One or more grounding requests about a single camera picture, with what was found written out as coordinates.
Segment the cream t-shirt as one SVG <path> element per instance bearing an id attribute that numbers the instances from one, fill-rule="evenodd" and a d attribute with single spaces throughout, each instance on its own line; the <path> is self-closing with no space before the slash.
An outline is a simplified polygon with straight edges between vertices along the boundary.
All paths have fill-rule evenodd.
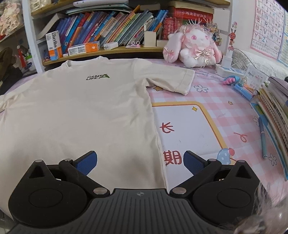
<path id="1" fill-rule="evenodd" d="M 98 156 L 108 190 L 167 187 L 147 87 L 189 93 L 193 70 L 145 59 L 66 61 L 1 96 L 1 210 L 33 161 Z"/>

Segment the pink checkered desk mat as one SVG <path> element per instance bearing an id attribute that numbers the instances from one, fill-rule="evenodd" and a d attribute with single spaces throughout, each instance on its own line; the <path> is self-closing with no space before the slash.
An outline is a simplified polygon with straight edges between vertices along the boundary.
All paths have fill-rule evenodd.
<path id="1" fill-rule="evenodd" d="M 258 118 L 250 104 L 209 70 L 194 71 L 186 95 L 158 86 L 147 87 L 154 122 L 162 145 L 162 158 L 171 189 L 190 177 L 184 167 L 187 150 L 223 163 L 245 159 L 271 193 L 287 191 L 280 161 L 273 147 L 269 159 L 261 156 Z"/>

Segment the blue pen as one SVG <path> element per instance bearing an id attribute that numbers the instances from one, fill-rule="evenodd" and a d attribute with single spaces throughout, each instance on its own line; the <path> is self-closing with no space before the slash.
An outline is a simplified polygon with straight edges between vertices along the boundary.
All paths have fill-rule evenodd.
<path id="1" fill-rule="evenodd" d="M 258 122 L 259 122 L 260 135 L 261 135 L 262 155 L 263 155 L 263 159 L 267 159 L 266 137 L 265 137 L 264 125 L 263 125 L 262 119 L 260 117 L 258 119 Z"/>

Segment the blue pink toy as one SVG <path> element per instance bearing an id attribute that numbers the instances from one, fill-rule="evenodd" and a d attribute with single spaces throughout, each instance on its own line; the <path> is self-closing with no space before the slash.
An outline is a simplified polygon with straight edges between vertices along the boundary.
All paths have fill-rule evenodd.
<path id="1" fill-rule="evenodd" d="M 254 94 L 248 90 L 243 84 L 241 84 L 241 79 L 239 76 L 228 76 L 224 78 L 224 85 L 231 86 L 234 91 L 239 93 L 248 101 L 251 101 L 254 97 Z"/>

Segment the stack of notebooks right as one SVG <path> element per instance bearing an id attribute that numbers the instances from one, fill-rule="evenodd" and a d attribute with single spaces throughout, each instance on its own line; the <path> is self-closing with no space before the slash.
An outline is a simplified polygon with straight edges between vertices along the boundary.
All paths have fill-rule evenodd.
<path id="1" fill-rule="evenodd" d="M 287 179 L 287 81 L 270 76 L 250 104 L 274 144 Z"/>

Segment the flat orange white usmile box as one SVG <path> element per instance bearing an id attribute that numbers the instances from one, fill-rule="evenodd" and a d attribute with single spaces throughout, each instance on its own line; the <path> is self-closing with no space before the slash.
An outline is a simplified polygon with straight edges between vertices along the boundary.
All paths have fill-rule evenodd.
<path id="1" fill-rule="evenodd" d="M 74 56 L 74 55 L 79 55 L 79 54 L 93 53 L 93 52 L 99 51 L 99 49 L 100 49 L 100 42 L 93 41 L 93 42 L 71 46 L 70 48 L 68 48 L 68 55 Z"/>

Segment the pink white bunny plush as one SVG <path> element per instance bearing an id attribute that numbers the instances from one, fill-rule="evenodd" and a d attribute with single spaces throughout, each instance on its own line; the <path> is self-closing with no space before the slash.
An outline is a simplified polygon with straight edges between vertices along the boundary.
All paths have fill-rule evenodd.
<path id="1" fill-rule="evenodd" d="M 187 24 L 169 34 L 163 58 L 168 63 L 180 60 L 186 68 L 206 67 L 218 64 L 222 53 L 211 32 L 199 24 Z"/>

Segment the white charger adapter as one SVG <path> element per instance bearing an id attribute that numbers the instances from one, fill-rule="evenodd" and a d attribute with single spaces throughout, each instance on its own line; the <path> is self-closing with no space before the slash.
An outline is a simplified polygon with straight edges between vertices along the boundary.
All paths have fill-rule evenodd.
<path id="1" fill-rule="evenodd" d="M 113 50 L 119 47 L 118 42 L 109 42 L 103 45 L 104 50 Z"/>

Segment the wooden lower shelf board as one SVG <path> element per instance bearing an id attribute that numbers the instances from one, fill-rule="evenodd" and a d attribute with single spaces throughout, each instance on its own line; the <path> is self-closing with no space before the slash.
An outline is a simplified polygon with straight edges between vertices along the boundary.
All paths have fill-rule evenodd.
<path id="1" fill-rule="evenodd" d="M 132 49 L 126 49 L 125 46 L 120 46 L 113 50 L 104 50 L 103 48 L 101 48 L 99 51 L 96 51 L 96 52 L 77 54 L 77 55 L 62 57 L 57 60 L 44 61 L 42 64 L 43 66 L 48 66 L 54 63 L 64 62 L 67 60 L 82 59 L 82 58 L 88 58 L 88 57 L 93 57 L 93 56 L 134 54 L 134 53 L 162 53 L 162 51 L 163 51 L 162 47 L 143 47 L 143 46 L 140 48 L 132 48 Z"/>

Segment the upright usmile box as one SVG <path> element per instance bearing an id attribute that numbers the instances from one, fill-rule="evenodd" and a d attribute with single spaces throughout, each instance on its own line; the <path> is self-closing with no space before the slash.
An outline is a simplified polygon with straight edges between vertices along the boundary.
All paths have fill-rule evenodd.
<path id="1" fill-rule="evenodd" d="M 51 61 L 62 58 L 62 46 L 60 43 L 59 31 L 53 31 L 45 35 L 48 53 Z"/>

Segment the cream pen holder box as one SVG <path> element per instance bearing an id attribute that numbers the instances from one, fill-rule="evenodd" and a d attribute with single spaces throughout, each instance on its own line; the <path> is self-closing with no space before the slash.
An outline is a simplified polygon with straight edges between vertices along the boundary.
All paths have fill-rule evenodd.
<path id="1" fill-rule="evenodd" d="M 144 33 L 144 47 L 156 47 L 156 32 L 145 31 Z"/>

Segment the row of leaning books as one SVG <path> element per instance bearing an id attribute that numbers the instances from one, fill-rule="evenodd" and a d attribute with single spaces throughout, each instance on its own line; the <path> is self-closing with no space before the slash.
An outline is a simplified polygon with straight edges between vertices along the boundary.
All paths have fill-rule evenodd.
<path id="1" fill-rule="evenodd" d="M 145 31 L 161 33 L 168 10 L 153 11 L 149 8 L 131 9 L 127 4 L 109 4 L 67 10 L 56 23 L 62 52 L 80 44 L 94 41 L 101 48 L 110 42 L 118 46 L 145 43 Z"/>

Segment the red book stack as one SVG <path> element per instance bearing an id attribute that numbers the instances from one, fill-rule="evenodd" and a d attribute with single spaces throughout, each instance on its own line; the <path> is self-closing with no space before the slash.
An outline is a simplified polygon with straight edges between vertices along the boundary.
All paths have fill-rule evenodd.
<path id="1" fill-rule="evenodd" d="M 163 20 L 162 39 L 168 40 L 168 36 L 177 31 L 182 25 L 194 23 L 204 24 L 207 21 L 213 21 L 213 17 L 214 10 L 210 13 L 171 6 L 167 16 Z"/>

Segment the alphabet wall poster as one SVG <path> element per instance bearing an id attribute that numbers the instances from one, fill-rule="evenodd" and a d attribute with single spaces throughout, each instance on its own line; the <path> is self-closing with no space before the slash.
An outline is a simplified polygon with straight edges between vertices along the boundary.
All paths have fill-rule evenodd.
<path id="1" fill-rule="evenodd" d="M 287 66 L 287 11 L 277 1 L 255 1 L 251 49 Z"/>

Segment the white shelf post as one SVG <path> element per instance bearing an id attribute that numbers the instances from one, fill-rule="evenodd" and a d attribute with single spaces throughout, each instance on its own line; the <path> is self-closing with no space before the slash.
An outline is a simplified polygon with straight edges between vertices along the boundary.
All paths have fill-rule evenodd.
<path id="1" fill-rule="evenodd" d="M 36 33 L 34 28 L 33 19 L 31 16 L 30 1 L 22 0 L 22 12 L 23 12 L 23 21 L 25 27 L 25 33 L 27 36 L 28 45 L 32 54 L 32 59 L 38 74 L 45 72 L 45 68 L 42 64 L 42 58 L 38 48 Z"/>

